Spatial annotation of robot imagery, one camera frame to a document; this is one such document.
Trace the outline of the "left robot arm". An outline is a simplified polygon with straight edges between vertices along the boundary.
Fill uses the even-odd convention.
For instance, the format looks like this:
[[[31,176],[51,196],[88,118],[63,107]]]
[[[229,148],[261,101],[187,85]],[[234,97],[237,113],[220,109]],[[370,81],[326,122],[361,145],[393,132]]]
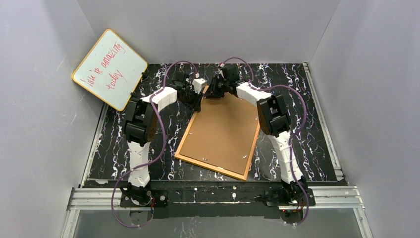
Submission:
[[[149,147],[157,132],[157,125],[160,124],[163,128],[160,111],[179,101],[199,112],[206,84],[207,81],[203,78],[190,79],[187,74],[179,73],[168,86],[149,96],[131,97],[123,123],[123,132],[130,152],[128,182],[131,185],[145,187],[150,181]]]

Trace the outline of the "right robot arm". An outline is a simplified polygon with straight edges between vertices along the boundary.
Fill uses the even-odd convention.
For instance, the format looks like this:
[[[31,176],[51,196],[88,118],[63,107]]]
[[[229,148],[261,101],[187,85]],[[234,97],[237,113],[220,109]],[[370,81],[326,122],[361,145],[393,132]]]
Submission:
[[[291,145],[291,119],[280,94],[270,94],[250,82],[243,81],[235,65],[220,65],[211,80],[206,98],[223,98],[225,93],[246,100],[257,107],[261,130],[269,137],[280,164],[281,180],[286,185],[303,186],[304,179]]]

